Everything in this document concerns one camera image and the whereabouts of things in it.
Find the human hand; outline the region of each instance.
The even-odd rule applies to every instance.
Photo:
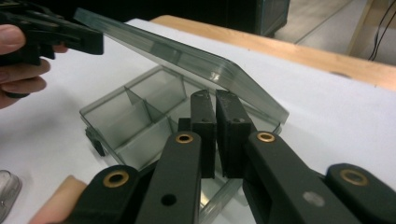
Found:
[[[87,185],[69,176],[38,210],[29,224],[59,223],[67,219],[73,211],[79,196]]]
[[[0,55],[20,49],[26,43],[21,29],[13,25],[0,25]],[[54,46],[55,52],[66,52],[64,46]],[[26,63],[0,66],[0,109],[15,104],[20,99],[9,98],[5,92],[31,93],[41,91],[46,87],[46,81],[41,77],[50,70],[50,64],[41,60],[41,65]]]

